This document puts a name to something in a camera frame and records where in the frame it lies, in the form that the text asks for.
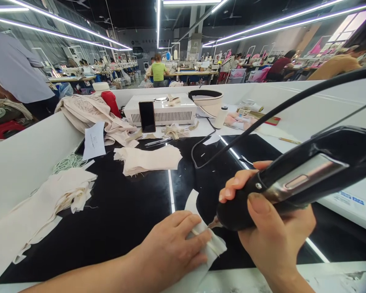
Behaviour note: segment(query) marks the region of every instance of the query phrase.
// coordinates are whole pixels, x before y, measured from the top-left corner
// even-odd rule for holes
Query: ventilation grille
[[[192,112],[155,113],[155,122],[191,120]],[[139,114],[131,114],[134,123],[141,123]]]

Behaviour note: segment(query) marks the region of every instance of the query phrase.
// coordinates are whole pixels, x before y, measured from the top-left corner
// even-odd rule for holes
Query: green shirt
[[[153,81],[163,81],[164,72],[167,72],[166,65],[164,63],[155,62],[152,64]]]

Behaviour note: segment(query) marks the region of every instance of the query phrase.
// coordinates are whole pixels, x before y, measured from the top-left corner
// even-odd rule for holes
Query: stool
[[[0,139],[6,139],[4,134],[7,131],[16,131],[17,130],[19,132],[24,129],[26,129],[26,128],[24,126],[20,125],[19,123],[17,123],[15,120],[0,124]]]
[[[220,75],[218,76],[218,83],[225,81],[227,76],[228,76],[227,72],[220,72]]]

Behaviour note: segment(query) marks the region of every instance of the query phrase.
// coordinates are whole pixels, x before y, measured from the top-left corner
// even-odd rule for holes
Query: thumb
[[[260,193],[248,196],[248,211],[260,233],[273,238],[285,232],[285,225],[274,206]]]

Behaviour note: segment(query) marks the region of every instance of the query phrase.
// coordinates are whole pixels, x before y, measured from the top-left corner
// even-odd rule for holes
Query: white box device
[[[179,124],[194,123],[197,106],[188,95],[168,94],[168,96],[172,98],[179,97],[181,102],[175,106],[168,106],[168,101],[154,101],[156,125],[171,125],[174,122]],[[135,126],[141,126],[138,103],[161,98],[167,98],[167,94],[133,96],[124,109],[128,122]]]

